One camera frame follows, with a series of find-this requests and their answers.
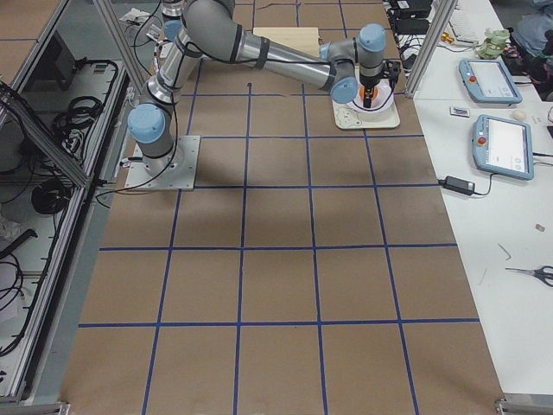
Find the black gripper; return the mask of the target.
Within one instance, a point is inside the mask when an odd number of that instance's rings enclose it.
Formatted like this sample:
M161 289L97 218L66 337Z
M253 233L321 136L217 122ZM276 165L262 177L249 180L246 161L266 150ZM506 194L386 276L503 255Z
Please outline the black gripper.
M383 75L381 72L376 74L360 73L360 84L363 89L363 107L365 109L372 108L372 89L374 89L381 81Z

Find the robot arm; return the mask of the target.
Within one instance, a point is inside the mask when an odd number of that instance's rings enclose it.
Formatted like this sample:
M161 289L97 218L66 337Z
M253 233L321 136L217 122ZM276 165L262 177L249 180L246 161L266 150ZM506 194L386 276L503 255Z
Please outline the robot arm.
M156 177L176 168L181 156L170 133L176 95L200 58L229 65L269 70L328 92L334 102L348 104L373 91L385 77L385 31L366 25L354 38L329 42L319 56L303 53L245 31L233 19L233 1L188 1L181 8L181 28L161 68L143 87L140 104L127 125L142 152L147 173Z

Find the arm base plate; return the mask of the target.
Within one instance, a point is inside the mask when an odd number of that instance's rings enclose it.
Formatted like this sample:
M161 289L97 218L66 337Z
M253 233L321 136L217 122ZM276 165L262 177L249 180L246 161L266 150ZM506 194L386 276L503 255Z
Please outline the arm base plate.
M160 159L144 158L135 145L133 156L138 161L131 161L124 186L132 191L138 190L177 190L194 189L200 136L182 135L177 140L174 156L169 152Z

